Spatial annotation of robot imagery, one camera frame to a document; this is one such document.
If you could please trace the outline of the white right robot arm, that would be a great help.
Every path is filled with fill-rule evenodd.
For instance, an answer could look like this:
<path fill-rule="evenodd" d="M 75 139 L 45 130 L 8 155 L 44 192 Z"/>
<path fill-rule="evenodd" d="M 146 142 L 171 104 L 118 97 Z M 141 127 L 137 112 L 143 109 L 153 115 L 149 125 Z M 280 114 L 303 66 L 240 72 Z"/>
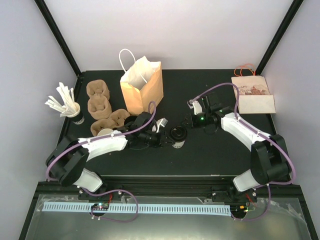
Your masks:
<path fill-rule="evenodd" d="M 228 198 L 240 201 L 246 191 L 279 180 L 292 172 L 284 138 L 270 135 L 236 116 L 230 107 L 213 105 L 209 97 L 202 98 L 205 109 L 197 100 L 187 102 L 193 113 L 182 124 L 188 128 L 214 126 L 233 135 L 250 151 L 250 167 L 236 176 L 227 189 Z"/>

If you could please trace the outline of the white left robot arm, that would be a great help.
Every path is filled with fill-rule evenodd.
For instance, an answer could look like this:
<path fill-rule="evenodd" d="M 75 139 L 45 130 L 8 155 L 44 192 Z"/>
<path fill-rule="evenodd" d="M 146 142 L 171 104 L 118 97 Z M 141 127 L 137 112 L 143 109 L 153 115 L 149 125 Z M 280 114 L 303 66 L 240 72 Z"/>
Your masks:
<path fill-rule="evenodd" d="M 108 188 L 96 172 L 86 169 L 87 162 L 126 148 L 141 150 L 173 145 L 175 141 L 164 130 L 168 121 L 155 120 L 154 116 L 149 112 L 129 116 L 123 126 L 101 136 L 64 137 L 45 162 L 47 179 L 58 181 L 63 187 L 75 185 L 89 191 L 95 199 L 103 199 Z"/>

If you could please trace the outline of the black lid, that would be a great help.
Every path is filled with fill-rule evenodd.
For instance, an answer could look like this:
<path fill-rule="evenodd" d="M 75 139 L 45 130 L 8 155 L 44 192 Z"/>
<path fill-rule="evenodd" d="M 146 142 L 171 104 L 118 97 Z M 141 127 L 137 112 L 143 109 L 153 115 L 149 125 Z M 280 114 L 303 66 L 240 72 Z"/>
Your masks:
<path fill-rule="evenodd" d="M 177 125 L 170 129 L 170 137 L 176 142 L 184 141 L 187 135 L 188 132 L 184 126 Z"/>

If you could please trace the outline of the brown pulp cup carrier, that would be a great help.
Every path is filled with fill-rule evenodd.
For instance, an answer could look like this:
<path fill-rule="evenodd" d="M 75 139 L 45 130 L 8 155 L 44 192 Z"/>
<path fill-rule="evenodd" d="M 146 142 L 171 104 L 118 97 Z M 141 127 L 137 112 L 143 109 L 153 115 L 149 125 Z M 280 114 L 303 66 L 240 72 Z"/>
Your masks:
<path fill-rule="evenodd" d="M 110 114 L 108 118 L 103 118 L 95 121 L 90 131 L 94 137 L 103 129 L 117 129 L 124 126 L 125 120 L 130 117 L 130 113 L 125 109 L 118 109 Z"/>

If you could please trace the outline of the stack of black cup lids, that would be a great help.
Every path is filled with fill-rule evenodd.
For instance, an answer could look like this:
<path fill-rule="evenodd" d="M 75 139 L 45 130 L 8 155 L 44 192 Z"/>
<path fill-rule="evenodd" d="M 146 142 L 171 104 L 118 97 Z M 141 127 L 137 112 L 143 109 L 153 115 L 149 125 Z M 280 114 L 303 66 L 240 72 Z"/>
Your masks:
<path fill-rule="evenodd" d="M 136 115 L 128 116 L 128 117 L 124 120 L 124 126 L 126 126 L 126 127 L 130 126 L 136 119 L 137 119 L 137 116 L 136 116 Z"/>

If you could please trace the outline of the brown paper takeout bag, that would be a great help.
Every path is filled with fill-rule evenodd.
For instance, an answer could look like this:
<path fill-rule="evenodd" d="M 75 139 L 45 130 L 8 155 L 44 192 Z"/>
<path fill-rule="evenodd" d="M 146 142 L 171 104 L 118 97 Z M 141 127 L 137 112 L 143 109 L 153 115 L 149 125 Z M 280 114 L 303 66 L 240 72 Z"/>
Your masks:
<path fill-rule="evenodd" d="M 162 63 L 160 61 L 149 61 L 146 56 L 134 59 L 133 65 L 125 69 L 121 54 L 127 48 L 120 50 L 118 59 L 124 71 L 120 78 L 120 88 L 124 98 L 127 111 L 132 115 L 142 112 L 153 113 L 164 97 Z"/>

